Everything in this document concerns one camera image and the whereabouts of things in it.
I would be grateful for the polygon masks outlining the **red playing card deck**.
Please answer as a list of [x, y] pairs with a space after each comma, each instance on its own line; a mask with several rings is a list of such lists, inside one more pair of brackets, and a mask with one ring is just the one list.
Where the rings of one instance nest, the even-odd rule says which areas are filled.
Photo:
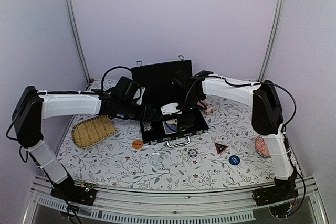
[[216, 111], [216, 109], [208, 102], [207, 99], [198, 101], [197, 105], [205, 115], [209, 115]]

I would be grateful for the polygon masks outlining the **black poker set case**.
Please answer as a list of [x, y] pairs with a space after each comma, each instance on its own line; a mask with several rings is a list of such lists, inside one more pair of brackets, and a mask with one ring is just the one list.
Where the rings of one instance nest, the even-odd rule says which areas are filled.
[[194, 126], [187, 130], [178, 130], [177, 133], [166, 135], [164, 133], [163, 121], [177, 119], [180, 114], [162, 115], [161, 106], [169, 103], [182, 103], [184, 98], [181, 91], [173, 84], [173, 76], [180, 70], [184, 70], [189, 76], [194, 76], [192, 73], [191, 60], [170, 61], [164, 63], [155, 63], [140, 67], [133, 67], [132, 79], [145, 87], [145, 92], [142, 98], [142, 104], [148, 104], [158, 110], [156, 121], [150, 121], [153, 130], [144, 132], [142, 122], [140, 123], [142, 140], [144, 144], [152, 144], [153, 142], [162, 143], [166, 141], [176, 140], [193, 136], [197, 133], [204, 133], [209, 129], [199, 108], [195, 112], [196, 120]]

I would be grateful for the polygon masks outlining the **blue playing card deck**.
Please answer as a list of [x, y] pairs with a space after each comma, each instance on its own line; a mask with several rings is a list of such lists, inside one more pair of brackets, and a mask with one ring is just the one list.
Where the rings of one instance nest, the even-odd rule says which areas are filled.
[[178, 130], [178, 120], [177, 119], [171, 119], [168, 121], [163, 121], [163, 128], [164, 128], [164, 133], [166, 135], [177, 133]]

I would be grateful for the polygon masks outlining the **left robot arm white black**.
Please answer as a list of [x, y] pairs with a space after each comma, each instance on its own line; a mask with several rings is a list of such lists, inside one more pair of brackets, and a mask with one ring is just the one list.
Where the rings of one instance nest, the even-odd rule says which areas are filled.
[[14, 130], [17, 141], [45, 171], [57, 190], [67, 200], [78, 195], [78, 188], [70, 181], [66, 169], [44, 141], [41, 123], [44, 119], [77, 114], [106, 115], [109, 118], [149, 121], [152, 108], [142, 102], [145, 89], [137, 82], [121, 77], [115, 87], [93, 91], [39, 91], [27, 86], [14, 109], [8, 127]]

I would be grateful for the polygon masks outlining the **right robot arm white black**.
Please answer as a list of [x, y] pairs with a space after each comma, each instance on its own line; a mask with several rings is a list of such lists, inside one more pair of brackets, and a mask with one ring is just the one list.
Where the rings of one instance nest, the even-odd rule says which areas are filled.
[[272, 188], [271, 196], [276, 201], [282, 201], [291, 194], [292, 186], [289, 181], [296, 179], [297, 171], [291, 160], [286, 129], [293, 117], [284, 120], [277, 93], [280, 89], [293, 98], [287, 89], [269, 80], [243, 81], [223, 77], [211, 71], [201, 71], [192, 77], [186, 77], [184, 72], [179, 71], [174, 75], [172, 83], [185, 93], [181, 104], [183, 116], [207, 95], [227, 98], [249, 106], [252, 109], [251, 125], [267, 144], [274, 165], [275, 182], [279, 183]]

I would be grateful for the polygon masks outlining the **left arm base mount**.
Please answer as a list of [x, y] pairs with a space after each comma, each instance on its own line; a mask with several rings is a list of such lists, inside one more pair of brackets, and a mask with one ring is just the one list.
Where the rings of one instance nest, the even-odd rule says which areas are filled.
[[74, 202], [86, 206], [93, 206], [97, 191], [96, 185], [83, 183], [75, 185], [72, 182], [52, 183], [51, 196], [62, 199], [65, 202]]

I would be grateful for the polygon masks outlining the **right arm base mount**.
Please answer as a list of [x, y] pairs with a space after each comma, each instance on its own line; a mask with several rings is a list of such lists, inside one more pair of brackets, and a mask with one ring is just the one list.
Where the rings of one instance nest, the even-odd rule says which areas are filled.
[[257, 206], [287, 201], [285, 204], [269, 208], [270, 213], [278, 219], [287, 218], [291, 214], [298, 196], [295, 182], [278, 179], [275, 179], [274, 186], [255, 189], [252, 194]]

